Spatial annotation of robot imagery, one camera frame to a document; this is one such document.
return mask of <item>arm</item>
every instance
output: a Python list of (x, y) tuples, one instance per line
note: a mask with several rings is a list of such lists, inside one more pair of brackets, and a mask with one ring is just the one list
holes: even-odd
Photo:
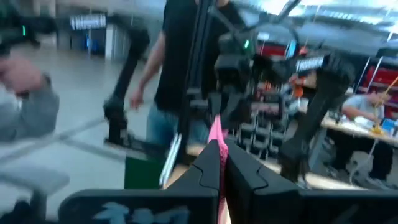
[(349, 119), (355, 119), (358, 116), (362, 116), (374, 122), (378, 122), (378, 118), (373, 113), (367, 111), (361, 111), (359, 109), (361, 102), (366, 100), (364, 95), (356, 95), (348, 98), (344, 103), (341, 111)]
[(0, 99), (0, 142), (13, 142), (25, 138), (38, 138), (55, 129), (59, 97), (47, 82), (32, 90), (19, 105), (16, 98), (5, 90)]
[(155, 45), (153, 46), (147, 63), (144, 67), (144, 76), (141, 78), (139, 88), (143, 90), (147, 83), (159, 72), (165, 57), (165, 34), (160, 32)]
[(139, 82), (139, 89), (144, 91), (147, 83), (159, 72), (160, 66), (162, 66), (165, 58), (165, 45), (166, 45), (166, 30), (168, 26), (168, 12), (172, 7), (173, 1), (167, 1), (163, 11), (163, 26), (162, 30), (156, 40), (155, 45), (152, 47), (147, 63), (144, 67), (144, 76)]

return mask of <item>hand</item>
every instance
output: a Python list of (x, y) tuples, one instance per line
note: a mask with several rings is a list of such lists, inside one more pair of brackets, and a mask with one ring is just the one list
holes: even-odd
[(144, 89), (138, 88), (130, 98), (130, 107), (138, 109), (144, 103)]
[(304, 79), (299, 78), (299, 76), (297, 74), (293, 74), (287, 82), (290, 84), (295, 84), (295, 85), (303, 85)]
[(373, 116), (372, 121), (374, 122), (375, 125), (380, 125), (381, 123), (381, 120), (376, 116)]
[(45, 83), (42, 72), (23, 58), (0, 59), (0, 82), (15, 94), (41, 88)]

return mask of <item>yellow object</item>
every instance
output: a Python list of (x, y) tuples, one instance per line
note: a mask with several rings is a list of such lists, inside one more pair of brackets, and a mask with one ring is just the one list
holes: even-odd
[[(377, 107), (381, 106), (384, 103), (384, 99), (386, 98), (385, 96), (387, 96), (388, 91), (391, 89), (391, 87), (393, 87), (396, 84), (397, 81), (398, 81), (398, 77), (385, 90), (385, 92), (383, 93), (383, 97), (381, 97), (381, 101), (374, 105), (374, 115), (375, 116), (377, 116)], [(383, 130), (380, 127), (380, 124), (375, 124), (375, 126), (374, 126), (374, 128), (372, 128), (371, 132), (373, 134), (384, 134)]]

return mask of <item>man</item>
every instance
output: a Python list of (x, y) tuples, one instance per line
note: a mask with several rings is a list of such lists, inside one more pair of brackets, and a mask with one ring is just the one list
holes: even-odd
[[(383, 93), (354, 95), (343, 103), (342, 112), (349, 119), (362, 116), (379, 124), (384, 119), (384, 105), (381, 102), (385, 102), (389, 98), (390, 96), (385, 96)], [(354, 137), (334, 130), (328, 130), (328, 136), (336, 146), (336, 158), (327, 168), (328, 173), (333, 177), (336, 177), (340, 170), (346, 171), (346, 164), (354, 151), (369, 153), (374, 143), (373, 139)], [(366, 180), (380, 189), (389, 189), (386, 180), (391, 167), (392, 148), (387, 143), (380, 141), (373, 151), (373, 168)]]
[[(138, 108), (142, 104), (147, 83), (163, 65), (155, 103), (147, 120), (147, 140), (154, 144), (168, 146), (177, 131), (198, 3), (199, 0), (167, 1), (162, 31), (149, 55), (139, 88), (131, 97), (131, 106)], [(238, 10), (228, 0), (219, 0), (218, 10), (233, 24), (244, 25)], [(204, 96), (216, 88), (214, 65), (219, 55), (218, 37), (227, 32), (228, 29), (214, 18), (203, 64), (201, 90)], [(206, 143), (207, 137), (205, 123), (192, 120), (190, 143)]]
[(23, 58), (0, 59), (0, 83), (0, 142), (37, 138), (55, 129), (59, 98), (37, 67)]

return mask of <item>jeans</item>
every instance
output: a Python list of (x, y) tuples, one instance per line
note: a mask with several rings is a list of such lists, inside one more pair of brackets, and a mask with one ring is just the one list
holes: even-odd
[[(206, 144), (209, 129), (205, 122), (191, 120), (188, 144)], [(178, 116), (175, 113), (162, 111), (156, 104), (152, 105), (147, 120), (146, 141), (160, 146), (169, 146), (177, 132)]]
[[(364, 137), (353, 137), (348, 134), (328, 130), (328, 137), (335, 142), (336, 159), (331, 163), (335, 169), (345, 169), (354, 151), (369, 153), (373, 146), (373, 139)], [(372, 178), (386, 180), (392, 168), (393, 151), (390, 145), (379, 141), (373, 151), (373, 166), (369, 173)]]

